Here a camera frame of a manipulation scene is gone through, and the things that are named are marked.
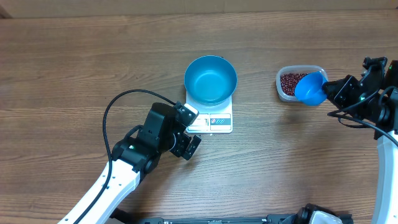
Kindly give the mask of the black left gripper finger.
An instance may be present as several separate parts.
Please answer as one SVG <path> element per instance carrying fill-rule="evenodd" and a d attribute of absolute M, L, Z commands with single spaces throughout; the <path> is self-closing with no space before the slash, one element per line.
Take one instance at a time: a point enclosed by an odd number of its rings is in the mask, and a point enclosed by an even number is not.
<path fill-rule="evenodd" d="M 174 109 L 177 112 L 175 119 L 185 127 L 192 125 L 199 115 L 198 110 L 188 103 L 181 104 L 178 101 L 174 105 Z"/>
<path fill-rule="evenodd" d="M 182 157 L 189 161 L 197 150 L 199 144 L 201 143 L 201 137 L 194 135 L 188 146 L 186 147 Z"/>

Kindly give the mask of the blue plastic measuring scoop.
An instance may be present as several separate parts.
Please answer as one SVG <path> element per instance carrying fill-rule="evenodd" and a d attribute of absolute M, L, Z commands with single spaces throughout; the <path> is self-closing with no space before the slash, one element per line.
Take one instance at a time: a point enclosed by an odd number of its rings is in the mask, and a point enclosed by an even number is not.
<path fill-rule="evenodd" d="M 309 73 L 295 87 L 295 97 L 307 106 L 318 106 L 326 100 L 322 86 L 327 80 L 321 72 Z"/>

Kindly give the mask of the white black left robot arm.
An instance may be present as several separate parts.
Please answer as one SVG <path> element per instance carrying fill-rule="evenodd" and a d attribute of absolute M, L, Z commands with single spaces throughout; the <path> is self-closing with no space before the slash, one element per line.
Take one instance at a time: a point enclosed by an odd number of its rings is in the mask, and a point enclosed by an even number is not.
<path fill-rule="evenodd" d="M 105 223 L 117 206 L 158 165 L 163 153 L 191 159 L 201 139 L 184 132 L 199 112 L 193 106 L 154 103 L 143 125 L 132 128 L 111 152 L 100 177 L 61 223 Z"/>

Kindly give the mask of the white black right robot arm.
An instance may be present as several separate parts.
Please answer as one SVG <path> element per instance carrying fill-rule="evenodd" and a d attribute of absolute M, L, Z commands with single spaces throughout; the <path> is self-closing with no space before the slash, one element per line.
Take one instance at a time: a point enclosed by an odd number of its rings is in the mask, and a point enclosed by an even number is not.
<path fill-rule="evenodd" d="M 371 223 L 397 223 L 397 87 L 346 78 L 326 82 L 322 90 L 338 109 L 328 116 L 374 130 L 379 159 L 376 203 Z"/>

